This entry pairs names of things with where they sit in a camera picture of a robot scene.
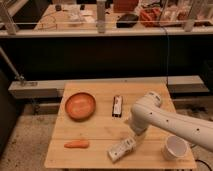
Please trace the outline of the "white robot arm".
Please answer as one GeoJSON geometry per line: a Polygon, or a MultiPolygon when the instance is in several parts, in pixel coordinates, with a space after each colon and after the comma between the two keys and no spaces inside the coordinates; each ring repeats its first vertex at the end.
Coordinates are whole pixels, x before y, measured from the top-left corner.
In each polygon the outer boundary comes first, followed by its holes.
{"type": "Polygon", "coordinates": [[[156,126],[213,152],[213,123],[161,109],[162,99],[148,92],[131,107],[130,128],[143,134],[149,125],[156,126]]]}

